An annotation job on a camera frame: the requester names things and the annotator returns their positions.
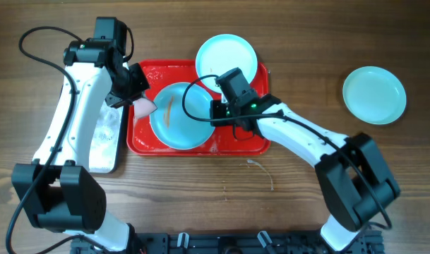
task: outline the red tray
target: red tray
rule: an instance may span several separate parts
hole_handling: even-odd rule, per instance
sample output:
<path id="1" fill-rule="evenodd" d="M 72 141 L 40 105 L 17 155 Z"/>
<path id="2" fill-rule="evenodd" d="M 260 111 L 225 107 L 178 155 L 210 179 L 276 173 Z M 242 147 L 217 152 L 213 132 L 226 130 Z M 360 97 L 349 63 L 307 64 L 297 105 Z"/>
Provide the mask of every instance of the red tray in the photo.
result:
<path id="1" fill-rule="evenodd" d="M 158 92 L 167 85 L 178 82 L 192 82 L 198 78 L 194 60 L 145 60 L 139 63 L 150 83 L 150 89 L 145 91 L 147 98 L 154 100 Z M 221 99 L 220 94 L 212 92 L 202 84 L 213 99 Z M 266 67 L 258 64 L 256 77 L 251 83 L 259 96 L 268 93 L 268 72 Z M 191 150 L 175 150 L 161 143 L 150 127 L 149 117 L 139 119 L 133 128 L 134 109 L 129 109 L 127 128 L 127 145 L 138 155 L 155 156 L 251 156 L 260 155 L 270 147 L 270 141 L 255 136 L 248 140 L 235 140 L 231 126 L 216 127 L 212 136 L 201 146 Z M 251 133 L 236 129 L 238 139 L 251 137 Z"/>

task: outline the table top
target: table top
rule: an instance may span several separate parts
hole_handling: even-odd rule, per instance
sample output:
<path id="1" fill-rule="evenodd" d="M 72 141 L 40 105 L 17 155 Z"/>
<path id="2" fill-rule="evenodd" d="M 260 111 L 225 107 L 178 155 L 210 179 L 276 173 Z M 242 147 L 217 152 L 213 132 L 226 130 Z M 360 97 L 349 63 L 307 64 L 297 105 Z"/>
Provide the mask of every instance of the table top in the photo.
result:
<path id="1" fill-rule="evenodd" d="M 109 1 L 0 0 L 0 253 L 18 198 L 15 163 L 29 163 L 52 120 L 62 74 L 18 50 L 28 29 L 53 25 L 91 37 L 97 16 L 116 16 L 133 30 L 144 59 L 194 59 L 213 35 L 249 41 L 270 69 L 270 90 L 299 115 L 332 131 L 363 131 L 378 143 L 402 189 L 389 206 L 394 229 L 384 233 L 388 253 L 430 253 L 430 1 Z M 71 38 L 36 32 L 25 48 L 62 65 Z M 345 108 L 346 75 L 380 66 L 405 86 L 407 110 L 387 126 L 372 126 Z M 245 157 L 139 157 L 125 147 L 119 168 L 96 176 L 108 209 L 139 232 L 256 232 L 318 229 L 328 210 L 315 172 L 272 144 Z M 18 253 L 62 239 L 30 226 L 24 213 L 13 236 Z M 68 245 L 56 250 L 67 253 Z"/>

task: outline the wooden table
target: wooden table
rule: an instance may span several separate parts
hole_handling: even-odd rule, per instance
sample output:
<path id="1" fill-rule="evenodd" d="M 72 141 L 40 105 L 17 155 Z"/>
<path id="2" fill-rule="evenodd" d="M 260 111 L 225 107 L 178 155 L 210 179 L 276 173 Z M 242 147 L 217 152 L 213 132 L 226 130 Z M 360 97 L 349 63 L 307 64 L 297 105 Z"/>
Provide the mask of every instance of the wooden table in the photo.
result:
<path id="1" fill-rule="evenodd" d="M 0 0 L 0 253 L 18 204 L 11 170 L 30 162 L 42 142 L 63 80 L 23 56 L 18 39 L 40 25 L 91 37 L 97 16 L 131 27 L 133 61 L 194 59 L 204 41 L 221 33 L 248 40 L 270 69 L 272 93 L 294 111 L 333 131 L 374 137 L 402 189 L 388 208 L 394 229 L 384 233 L 386 250 L 430 253 L 430 1 L 47 2 Z M 62 65 L 70 41 L 37 32 L 25 48 Z M 386 68 L 401 80 L 408 103 L 400 120 L 372 126 L 346 110 L 342 82 L 361 66 Z M 243 157 L 139 157 L 127 148 L 117 171 L 96 179 L 108 209 L 139 232 L 286 231 L 325 222 L 313 169 L 276 144 L 254 159 L 273 176 L 274 191 L 259 168 L 239 166 Z M 32 253 L 63 237 L 32 228 L 22 213 L 13 245 Z M 67 253 L 68 245 L 57 252 Z"/>

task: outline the empty plate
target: empty plate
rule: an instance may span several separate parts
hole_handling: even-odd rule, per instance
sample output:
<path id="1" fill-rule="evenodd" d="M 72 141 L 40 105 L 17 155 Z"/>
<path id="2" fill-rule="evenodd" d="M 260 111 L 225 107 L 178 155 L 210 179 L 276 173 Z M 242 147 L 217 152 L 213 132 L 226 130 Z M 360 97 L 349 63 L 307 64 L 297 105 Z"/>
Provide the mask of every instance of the empty plate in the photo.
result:
<path id="1" fill-rule="evenodd" d="M 343 99 L 358 119 L 372 124 L 391 123 L 406 107 L 402 83 L 389 71 L 373 66 L 348 75 L 343 83 Z"/>
<path id="2" fill-rule="evenodd" d="M 215 127 L 208 122 L 189 118 L 181 105 L 189 83 L 175 83 L 163 88 L 155 97 L 157 110 L 150 115 L 150 125 L 157 138 L 170 148 L 188 150 L 202 145 L 213 134 Z M 193 116 L 210 118 L 210 94 L 193 85 L 186 94 L 186 110 Z"/>
<path id="3" fill-rule="evenodd" d="M 199 49 L 196 56 L 198 77 L 216 74 L 222 75 L 239 67 L 248 83 L 257 73 L 257 56 L 252 46 L 236 35 L 217 35 L 211 37 Z M 202 83 L 213 92 L 221 93 L 214 78 L 206 78 Z"/>

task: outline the robotic arm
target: robotic arm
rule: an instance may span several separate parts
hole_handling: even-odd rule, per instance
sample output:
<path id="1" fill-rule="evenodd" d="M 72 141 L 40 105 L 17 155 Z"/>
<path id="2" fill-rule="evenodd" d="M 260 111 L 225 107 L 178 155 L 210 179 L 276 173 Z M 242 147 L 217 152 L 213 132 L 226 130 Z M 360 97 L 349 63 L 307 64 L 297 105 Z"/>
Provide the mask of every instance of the robotic arm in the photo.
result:
<path id="1" fill-rule="evenodd" d="M 108 106 L 122 107 L 140 98 L 149 88 L 138 64 L 129 68 L 123 66 L 126 31 L 125 24 L 116 18 L 97 18 L 94 37 L 85 42 L 71 42 L 65 50 L 66 71 L 77 87 L 76 110 L 58 154 L 32 190 L 24 209 L 34 227 L 84 235 L 108 251 L 136 254 L 140 252 L 142 243 L 134 228 L 106 211 L 105 193 L 86 170 L 90 142 L 102 103 L 105 101 Z M 276 117 L 233 118 L 213 123 L 214 126 L 241 126 L 245 131 L 253 131 L 262 138 L 284 145 L 315 168 L 323 197 L 332 214 L 321 229 L 321 236 L 333 250 L 348 247 L 378 213 L 378 208 L 364 183 L 348 176 L 349 165 L 338 150 L 307 128 L 284 121 L 283 116 L 303 123 L 340 147 L 362 168 L 382 206 L 387 206 L 399 196 L 400 189 L 369 136 L 359 134 L 348 138 L 328 131 L 296 115 L 272 95 L 258 97 L 238 68 L 217 78 L 216 83 L 222 88 L 227 103 L 212 102 L 213 119 L 253 114 Z M 50 156 L 71 101 L 70 91 L 65 78 L 52 124 L 32 164 L 14 167 L 12 184 L 20 199 L 31 188 Z M 55 181 L 59 181 L 60 186 L 50 185 Z"/>

